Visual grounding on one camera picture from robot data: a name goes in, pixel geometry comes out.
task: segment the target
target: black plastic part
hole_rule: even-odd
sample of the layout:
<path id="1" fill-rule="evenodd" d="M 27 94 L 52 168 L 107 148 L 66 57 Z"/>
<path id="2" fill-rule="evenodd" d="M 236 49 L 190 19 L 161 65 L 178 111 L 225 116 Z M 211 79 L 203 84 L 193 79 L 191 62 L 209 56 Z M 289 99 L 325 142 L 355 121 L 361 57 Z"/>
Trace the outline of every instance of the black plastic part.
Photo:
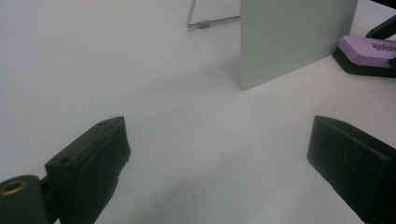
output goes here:
<path id="1" fill-rule="evenodd" d="M 316 116 L 307 158 L 365 223 L 396 223 L 396 149 Z"/>
<path id="2" fill-rule="evenodd" d="M 389 64 L 390 64 L 390 67 L 393 69 L 393 71 L 395 71 L 395 73 L 396 73 L 396 58 L 390 59 Z"/>
<path id="3" fill-rule="evenodd" d="M 373 39 L 388 39 L 396 34 L 396 16 L 382 22 L 371 30 L 366 37 Z"/>
<path id="4" fill-rule="evenodd" d="M 368 77 L 396 77 L 396 72 L 392 68 L 362 66 L 354 64 L 338 47 L 332 53 L 332 56 L 338 62 L 338 64 L 340 64 L 343 70 L 351 75 L 361 75 Z"/>
<path id="5" fill-rule="evenodd" d="M 387 7 L 392 7 L 396 9 L 396 1 L 395 0 L 372 0 L 373 2 L 377 2 Z"/>
<path id="6" fill-rule="evenodd" d="M 125 121 L 118 117 L 94 125 L 47 162 L 63 224 L 94 223 L 111 199 L 130 154 Z"/>
<path id="7" fill-rule="evenodd" d="M 0 223 L 50 223 L 36 176 L 22 175 L 0 184 Z"/>

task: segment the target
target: metal stand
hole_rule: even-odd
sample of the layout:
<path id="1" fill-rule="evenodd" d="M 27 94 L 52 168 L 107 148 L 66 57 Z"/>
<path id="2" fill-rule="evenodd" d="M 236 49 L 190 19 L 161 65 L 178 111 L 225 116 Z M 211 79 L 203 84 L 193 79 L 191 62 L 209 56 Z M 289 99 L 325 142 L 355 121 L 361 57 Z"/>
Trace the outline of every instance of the metal stand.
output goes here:
<path id="1" fill-rule="evenodd" d="M 210 20 L 198 21 L 197 23 L 191 24 L 191 18 L 192 18 L 192 13 L 194 12 L 194 9 L 195 9 L 195 3 L 196 3 L 196 0 L 191 1 L 189 17 L 187 18 L 187 28 L 205 29 L 205 28 L 209 28 L 212 25 L 220 25 L 223 23 L 239 21 L 241 18 L 240 16 L 235 16 L 235 17 L 229 17 L 229 18 L 224 18 L 224 19 L 219 19 L 219 20 L 214 20 L 214 21 L 210 21 Z"/>

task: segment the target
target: white table surface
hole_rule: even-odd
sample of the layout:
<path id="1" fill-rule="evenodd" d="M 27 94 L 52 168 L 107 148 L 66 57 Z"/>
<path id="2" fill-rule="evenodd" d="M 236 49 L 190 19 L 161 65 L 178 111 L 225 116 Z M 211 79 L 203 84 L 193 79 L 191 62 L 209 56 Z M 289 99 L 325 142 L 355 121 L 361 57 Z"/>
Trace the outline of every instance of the white table surface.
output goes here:
<path id="1" fill-rule="evenodd" d="M 396 147 L 396 79 L 327 57 L 241 91 L 239 23 L 186 31 L 189 5 L 1 1 L 0 180 L 43 177 L 93 124 L 123 115 L 132 159 L 96 223 L 362 223 L 305 158 L 312 121 Z M 393 13 L 361 0 L 352 34 Z"/>

